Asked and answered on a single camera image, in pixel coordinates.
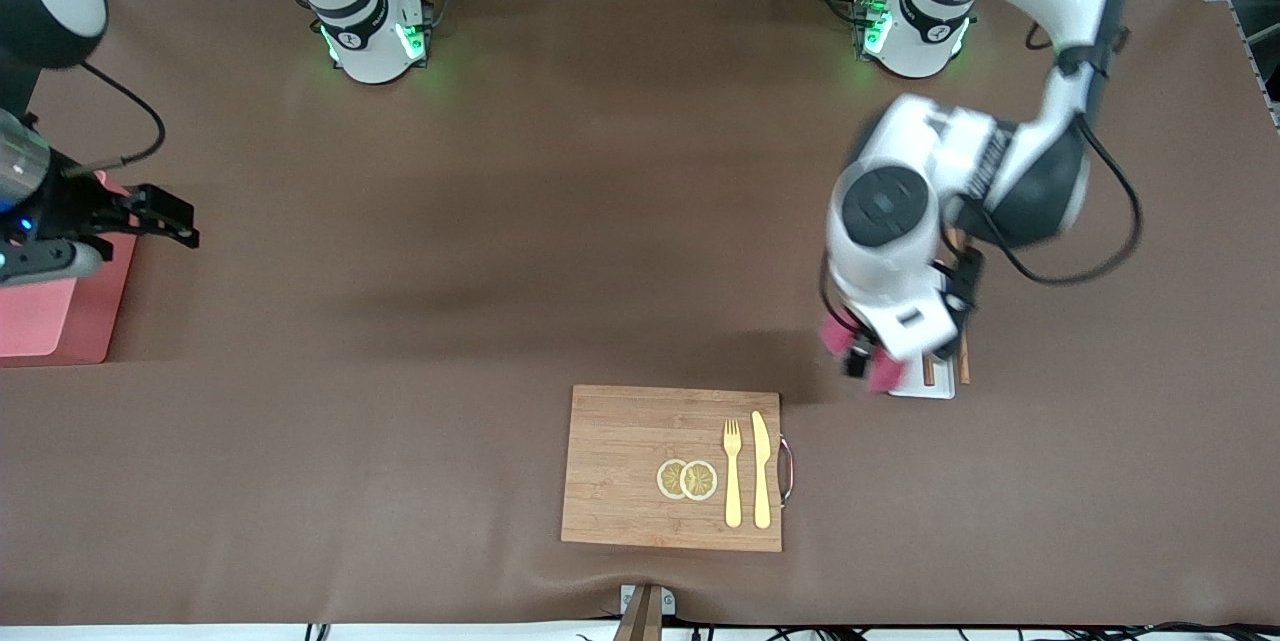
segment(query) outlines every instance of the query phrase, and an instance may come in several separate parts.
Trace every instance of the pink object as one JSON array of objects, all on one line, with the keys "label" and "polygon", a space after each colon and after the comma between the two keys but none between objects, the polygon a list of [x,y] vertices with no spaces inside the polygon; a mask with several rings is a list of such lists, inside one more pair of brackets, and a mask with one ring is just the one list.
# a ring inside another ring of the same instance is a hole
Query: pink object
[{"label": "pink object", "polygon": [[[102,173],[99,179],[124,193]],[[102,237],[115,246],[114,258],[95,275],[0,289],[0,368],[106,360],[137,235]]]},{"label": "pink object", "polygon": [[[844,321],[849,322],[850,326],[858,328],[858,319],[847,312],[844,316]],[[854,331],[842,326],[841,322],[829,315],[822,321],[819,336],[822,336],[823,345],[827,345],[827,351],[831,351],[831,354],[836,358],[845,358],[850,345],[854,345]],[[897,389],[905,376],[905,363],[900,362],[900,360],[893,360],[882,348],[876,349],[870,360],[870,375],[867,377],[867,386],[872,394],[887,394],[887,392]]]}]

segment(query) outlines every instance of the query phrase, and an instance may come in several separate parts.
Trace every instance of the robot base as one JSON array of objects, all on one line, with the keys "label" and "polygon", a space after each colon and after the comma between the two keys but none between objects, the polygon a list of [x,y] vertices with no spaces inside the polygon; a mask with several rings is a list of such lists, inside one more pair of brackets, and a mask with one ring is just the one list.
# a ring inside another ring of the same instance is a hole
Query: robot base
[{"label": "robot base", "polygon": [[399,79],[413,67],[426,65],[431,44],[431,8],[422,0],[387,0],[387,20],[370,36],[365,49],[347,49],[329,42],[334,68],[342,68],[361,84],[385,84]]},{"label": "robot base", "polygon": [[899,0],[881,0],[883,9],[867,13],[872,26],[855,27],[854,47],[859,58],[874,59],[883,68],[909,79],[924,79],[946,67],[960,52],[961,38],[969,29],[969,20],[955,32],[951,44],[928,44],[918,31],[905,22]]}]

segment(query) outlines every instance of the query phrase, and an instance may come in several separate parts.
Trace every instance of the pink container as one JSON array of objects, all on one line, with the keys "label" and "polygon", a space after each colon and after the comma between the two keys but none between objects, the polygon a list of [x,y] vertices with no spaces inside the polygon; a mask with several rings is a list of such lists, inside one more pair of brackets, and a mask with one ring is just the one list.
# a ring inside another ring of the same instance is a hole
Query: pink container
[{"label": "pink container", "polygon": [[[124,193],[101,173],[99,179]],[[0,289],[0,368],[106,360],[137,235],[102,237],[115,246],[114,260],[95,275]]]}]

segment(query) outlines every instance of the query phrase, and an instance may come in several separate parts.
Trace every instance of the table surface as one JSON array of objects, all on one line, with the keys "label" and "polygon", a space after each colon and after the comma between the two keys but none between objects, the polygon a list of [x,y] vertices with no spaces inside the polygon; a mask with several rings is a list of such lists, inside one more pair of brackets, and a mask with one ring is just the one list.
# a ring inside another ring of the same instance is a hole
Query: table surface
[{"label": "table surface", "polygon": [[[1142,193],[1121,271],[992,255],[956,400],[868,398],[819,345],[850,139],[910,90],[1034,116],[1047,52],[979,0],[932,81],[814,0],[453,0],[362,88],[292,0],[110,0],[95,61],[161,109],[109,363],[0,372],[8,623],[591,617],[655,581],[719,623],[1280,622],[1280,139],[1224,4],[1129,0],[1098,136]],[[83,72],[32,100],[140,148]],[[1101,162],[1074,232],[1110,253]],[[558,540],[571,386],[781,392],[782,554]]]}]

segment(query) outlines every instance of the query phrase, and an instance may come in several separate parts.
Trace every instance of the knife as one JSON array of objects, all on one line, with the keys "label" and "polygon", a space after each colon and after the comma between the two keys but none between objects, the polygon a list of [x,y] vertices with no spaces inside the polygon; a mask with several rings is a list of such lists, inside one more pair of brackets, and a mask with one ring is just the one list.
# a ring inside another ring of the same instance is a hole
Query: knife
[{"label": "knife", "polygon": [[764,463],[769,462],[773,445],[769,444],[769,432],[764,429],[764,417],[758,409],[751,412],[751,431],[754,431],[753,448],[755,450],[755,527],[769,527],[769,486],[765,481]]}]

